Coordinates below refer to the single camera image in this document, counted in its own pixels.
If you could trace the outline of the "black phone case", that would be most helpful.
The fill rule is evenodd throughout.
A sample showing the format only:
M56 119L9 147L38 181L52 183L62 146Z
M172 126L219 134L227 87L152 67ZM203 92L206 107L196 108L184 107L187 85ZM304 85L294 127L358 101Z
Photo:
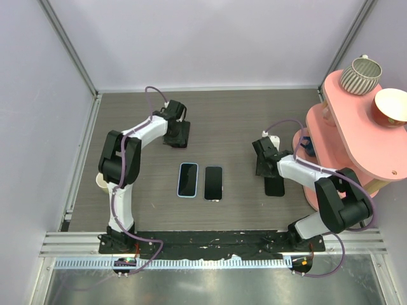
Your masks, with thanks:
M271 197L285 195L284 179L282 177L265 177L265 194Z

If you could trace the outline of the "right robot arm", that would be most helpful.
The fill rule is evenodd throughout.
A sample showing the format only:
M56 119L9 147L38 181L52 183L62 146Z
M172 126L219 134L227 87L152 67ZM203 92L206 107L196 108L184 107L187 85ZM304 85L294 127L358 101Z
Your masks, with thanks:
M353 230L353 226L374 216L371 196L360 185L353 170L334 170L317 166L278 151L270 138L252 143L256 152L256 175L265 180L265 194L285 195L284 181L295 181L314 190L318 211L288 226L287 243L295 251L303 250L312 238L327 233Z

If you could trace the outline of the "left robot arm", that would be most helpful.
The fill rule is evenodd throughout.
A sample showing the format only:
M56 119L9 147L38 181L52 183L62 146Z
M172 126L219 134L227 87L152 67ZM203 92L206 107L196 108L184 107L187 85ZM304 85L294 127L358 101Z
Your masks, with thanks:
M132 188L140 172L142 149L157 138L172 148L187 148L191 123L185 120L186 113L184 104L170 100L137 126L107 134L98 169L107 182L110 219L101 240L113 240L114 247L123 254L134 249L137 239Z

